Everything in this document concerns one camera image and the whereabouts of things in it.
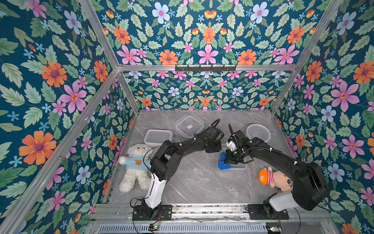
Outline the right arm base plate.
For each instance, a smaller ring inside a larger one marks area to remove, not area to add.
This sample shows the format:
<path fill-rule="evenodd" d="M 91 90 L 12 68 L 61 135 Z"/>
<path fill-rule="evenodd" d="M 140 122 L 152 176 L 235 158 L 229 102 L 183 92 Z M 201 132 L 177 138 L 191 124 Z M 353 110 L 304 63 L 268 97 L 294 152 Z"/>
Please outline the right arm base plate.
<path fill-rule="evenodd" d="M 266 204 L 249 204 L 245 210 L 251 220 L 289 220 L 287 210 L 277 212 Z"/>

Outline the square clear lunch box lid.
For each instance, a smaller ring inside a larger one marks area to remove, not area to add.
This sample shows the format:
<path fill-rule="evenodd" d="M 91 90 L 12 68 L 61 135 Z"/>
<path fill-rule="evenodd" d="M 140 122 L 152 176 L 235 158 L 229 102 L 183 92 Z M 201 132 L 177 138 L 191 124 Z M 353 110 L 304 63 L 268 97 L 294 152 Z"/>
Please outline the square clear lunch box lid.
<path fill-rule="evenodd" d="M 194 134 L 200 133 L 204 126 L 202 120 L 191 115 L 184 115 L 175 123 L 175 129 L 186 138 L 192 138 Z"/>

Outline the rectangular clear lunch box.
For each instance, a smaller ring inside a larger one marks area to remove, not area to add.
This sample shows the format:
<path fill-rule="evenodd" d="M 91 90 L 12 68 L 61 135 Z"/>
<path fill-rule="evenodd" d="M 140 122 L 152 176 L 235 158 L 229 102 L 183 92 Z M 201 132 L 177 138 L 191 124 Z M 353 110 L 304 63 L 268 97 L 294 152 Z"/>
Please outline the rectangular clear lunch box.
<path fill-rule="evenodd" d="M 150 129 L 144 138 L 144 143 L 150 147 L 162 145 L 166 140 L 172 141 L 173 134 L 170 130 Z"/>

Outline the blue cleaning cloth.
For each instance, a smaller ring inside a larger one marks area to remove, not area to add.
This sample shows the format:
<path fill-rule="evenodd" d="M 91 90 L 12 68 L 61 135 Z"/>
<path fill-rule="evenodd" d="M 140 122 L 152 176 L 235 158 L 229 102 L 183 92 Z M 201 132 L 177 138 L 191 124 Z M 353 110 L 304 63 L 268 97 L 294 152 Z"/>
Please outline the blue cleaning cloth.
<path fill-rule="evenodd" d="M 218 161 L 218 169 L 220 170 L 229 170 L 231 168 L 231 165 L 226 163 L 225 160 L 226 160 L 226 153 L 225 152 L 222 152 L 219 156 L 219 161 Z"/>

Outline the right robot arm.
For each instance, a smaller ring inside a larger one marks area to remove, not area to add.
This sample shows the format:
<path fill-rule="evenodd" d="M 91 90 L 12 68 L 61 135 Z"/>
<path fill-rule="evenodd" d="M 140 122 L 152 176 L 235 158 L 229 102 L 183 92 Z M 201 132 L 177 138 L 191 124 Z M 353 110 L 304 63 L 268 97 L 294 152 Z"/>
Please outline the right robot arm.
<path fill-rule="evenodd" d="M 297 207 L 311 211 L 329 195 L 330 189 L 318 164 L 294 159 L 258 137 L 246 137 L 240 130 L 230 130 L 230 133 L 226 163 L 246 164 L 257 158 L 270 166 L 266 170 L 268 175 L 263 176 L 264 183 L 275 185 L 276 178 L 282 175 L 285 176 L 285 182 L 291 182 L 281 193 L 271 195 L 263 201 L 263 208 L 259 213 L 266 218 Z"/>

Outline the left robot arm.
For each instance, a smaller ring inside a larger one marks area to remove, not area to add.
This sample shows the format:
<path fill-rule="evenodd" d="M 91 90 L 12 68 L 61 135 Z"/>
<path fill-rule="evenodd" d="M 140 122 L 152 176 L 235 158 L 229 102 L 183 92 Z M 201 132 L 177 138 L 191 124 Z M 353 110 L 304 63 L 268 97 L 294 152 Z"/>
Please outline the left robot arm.
<path fill-rule="evenodd" d="M 225 136 L 217 128 L 220 119 L 215 120 L 208 128 L 192 138 L 182 142 L 166 140 L 151 159 L 151 183 L 139 206 L 135 206 L 138 214 L 154 219 L 161 209 L 162 194 L 167 182 L 174 176 L 183 157 L 195 152 L 216 153 L 222 150 L 221 139 Z"/>

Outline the round clear lunch box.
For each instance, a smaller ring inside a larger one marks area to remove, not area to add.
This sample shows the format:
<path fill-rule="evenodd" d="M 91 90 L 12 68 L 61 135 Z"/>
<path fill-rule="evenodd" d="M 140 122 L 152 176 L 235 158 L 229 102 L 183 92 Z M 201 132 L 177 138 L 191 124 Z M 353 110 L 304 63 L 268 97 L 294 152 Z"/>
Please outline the round clear lunch box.
<path fill-rule="evenodd" d="M 261 124 L 251 124 L 246 129 L 246 136 L 250 139 L 257 137 L 265 142 L 268 142 L 271 138 L 271 133 Z"/>

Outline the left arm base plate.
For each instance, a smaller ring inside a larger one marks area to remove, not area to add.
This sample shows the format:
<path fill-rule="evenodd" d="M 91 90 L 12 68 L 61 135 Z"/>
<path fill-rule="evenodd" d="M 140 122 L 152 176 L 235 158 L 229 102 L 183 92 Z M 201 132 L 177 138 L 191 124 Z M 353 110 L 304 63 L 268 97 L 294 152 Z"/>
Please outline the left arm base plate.
<path fill-rule="evenodd" d="M 149 208 L 146 204 L 136 205 L 132 219 L 134 221 L 170 221 L 172 209 L 172 205 L 161 204 L 154 209 Z"/>

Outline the square clear lunch box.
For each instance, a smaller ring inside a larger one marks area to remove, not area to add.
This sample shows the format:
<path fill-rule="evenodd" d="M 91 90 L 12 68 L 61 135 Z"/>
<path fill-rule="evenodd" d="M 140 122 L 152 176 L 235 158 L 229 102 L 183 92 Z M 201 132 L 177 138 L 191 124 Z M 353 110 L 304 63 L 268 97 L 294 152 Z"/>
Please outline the square clear lunch box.
<path fill-rule="evenodd" d="M 222 152 L 226 153 L 226 149 L 227 149 L 227 146 L 224 143 L 222 143 L 222 150 L 217 154 L 217 163 L 219 161 L 220 154 Z M 226 171 L 226 172 L 229 172 L 229 171 L 236 172 L 236 171 L 244 171 L 244 170 L 247 169 L 247 165 L 246 164 L 238 163 L 238 164 L 230 164 L 230 165 L 231 165 L 231 168 L 229 170 L 223 170 L 223 171 Z"/>

